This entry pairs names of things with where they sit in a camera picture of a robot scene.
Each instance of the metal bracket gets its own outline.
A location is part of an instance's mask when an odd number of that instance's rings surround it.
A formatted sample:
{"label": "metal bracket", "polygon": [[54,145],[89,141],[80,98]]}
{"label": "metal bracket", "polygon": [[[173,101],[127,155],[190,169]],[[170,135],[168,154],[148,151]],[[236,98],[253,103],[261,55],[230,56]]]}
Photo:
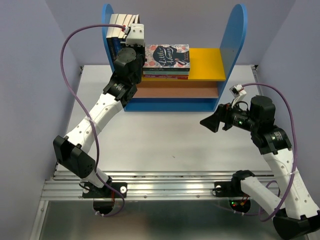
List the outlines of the metal bracket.
{"label": "metal bracket", "polygon": [[243,194],[237,193],[233,188],[231,181],[216,181],[214,182],[215,196],[217,198],[237,198]]}
{"label": "metal bracket", "polygon": [[[113,187],[115,190],[120,192],[124,198],[127,197],[127,189],[128,189],[128,184],[126,182],[113,182],[111,184],[111,187]],[[82,197],[84,199],[108,199],[112,198],[112,191],[107,188],[106,186],[102,188],[98,188],[94,186],[90,182],[85,182],[84,183],[84,188],[90,189],[86,190],[84,189],[82,192]],[[114,195],[115,199],[121,198],[118,194]]]}

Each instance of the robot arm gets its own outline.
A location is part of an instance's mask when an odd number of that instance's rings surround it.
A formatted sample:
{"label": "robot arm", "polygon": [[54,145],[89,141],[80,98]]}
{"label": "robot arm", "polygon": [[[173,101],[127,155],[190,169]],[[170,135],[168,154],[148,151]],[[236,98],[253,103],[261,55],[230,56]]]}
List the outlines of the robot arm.
{"label": "robot arm", "polygon": [[[292,187],[279,211],[273,218],[273,224],[283,239],[291,239],[320,229],[320,209],[311,198],[299,171],[293,169],[294,154],[286,132],[274,125],[276,107],[265,96],[251,99],[250,109],[242,110],[240,101],[246,92],[241,85],[232,87],[235,96],[232,103],[220,104],[215,113],[200,122],[216,133],[220,122],[223,130],[232,126],[251,133],[251,139],[260,154],[268,163],[282,193],[287,190],[291,175],[294,175]],[[235,193],[247,194],[270,215],[280,203],[280,198],[264,187],[254,174],[248,170],[236,172],[231,180]]]}
{"label": "robot arm", "polygon": [[[88,155],[95,140],[90,121],[98,135],[137,92],[136,85],[142,80],[142,67],[145,64],[144,26],[132,24],[131,28],[134,30],[128,33],[127,47],[118,52],[113,63],[114,73],[89,112],[91,119],[85,117],[64,137],[57,136],[53,141],[57,162],[100,189],[104,187],[104,183],[95,173],[95,160]],[[111,177],[98,168],[96,171],[103,181],[111,183]]]}

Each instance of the wooden shelf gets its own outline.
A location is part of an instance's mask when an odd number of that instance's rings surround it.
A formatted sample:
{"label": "wooden shelf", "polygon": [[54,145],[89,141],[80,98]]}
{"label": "wooden shelf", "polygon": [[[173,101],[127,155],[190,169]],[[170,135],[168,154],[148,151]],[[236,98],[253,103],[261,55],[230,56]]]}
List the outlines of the wooden shelf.
{"label": "wooden shelf", "polygon": [[134,98],[218,98],[215,81],[143,81]]}
{"label": "wooden shelf", "polygon": [[142,78],[143,82],[165,81],[225,81],[225,70],[219,48],[190,48],[190,74],[188,80]]}

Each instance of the bookshelf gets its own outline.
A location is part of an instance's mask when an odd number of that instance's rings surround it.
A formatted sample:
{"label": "bookshelf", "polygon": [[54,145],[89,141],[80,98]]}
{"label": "bookshelf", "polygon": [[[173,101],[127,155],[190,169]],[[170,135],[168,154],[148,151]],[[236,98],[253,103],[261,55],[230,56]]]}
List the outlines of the bookshelf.
{"label": "bookshelf", "polygon": [[[102,9],[102,23],[114,13],[110,4]],[[188,80],[142,78],[138,91],[125,107],[127,112],[212,112],[216,109],[230,74],[243,47],[247,33],[247,10],[243,4],[232,9],[220,48],[190,48]],[[107,27],[102,38],[110,67]]]}

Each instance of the book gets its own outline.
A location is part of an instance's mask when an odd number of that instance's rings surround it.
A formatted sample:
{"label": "book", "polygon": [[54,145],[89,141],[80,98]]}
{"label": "book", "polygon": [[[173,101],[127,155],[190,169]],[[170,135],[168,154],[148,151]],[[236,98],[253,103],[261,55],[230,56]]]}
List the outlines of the book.
{"label": "book", "polygon": [[186,75],[167,75],[167,74],[163,74],[163,75],[144,74],[143,77],[147,79],[181,79],[181,80],[188,79],[188,76]]}
{"label": "book", "polygon": [[140,16],[139,16],[139,14],[135,15],[134,23],[135,23],[135,24],[139,24],[139,23],[140,23]]}
{"label": "book", "polygon": [[[132,14],[127,14],[122,25],[129,27],[129,23],[130,23],[132,17],[133,17]],[[120,41],[123,41],[125,39],[125,32],[120,31],[118,38]]]}
{"label": "book", "polygon": [[[118,14],[112,14],[110,17],[110,24],[115,24],[118,18]],[[116,54],[116,49],[112,41],[112,34],[114,32],[114,27],[110,26],[108,27],[108,31],[106,33],[106,43],[109,47],[110,55],[112,58],[112,62],[116,60],[117,54]]]}
{"label": "book", "polygon": [[[127,14],[118,14],[118,17],[116,19],[115,24],[123,25],[126,16],[127,16]],[[118,52],[121,50],[121,44],[120,44],[120,40],[119,40],[120,32],[121,32],[121,28],[114,27],[113,33],[112,33],[112,42],[113,42],[113,46],[115,49],[115,55],[117,55]]]}
{"label": "book", "polygon": [[188,76],[188,71],[143,71],[147,75],[184,75]]}
{"label": "book", "polygon": [[143,71],[189,72],[190,51],[188,44],[161,44],[145,46],[146,62]]}
{"label": "book", "polygon": [[[129,24],[127,25],[129,28],[130,28],[131,25],[135,22],[136,16],[137,16],[137,15],[132,15],[132,18],[130,19]],[[120,42],[122,47],[125,47],[125,46],[126,46],[126,38],[127,38],[127,34],[124,34],[123,39],[122,39],[122,41]]]}

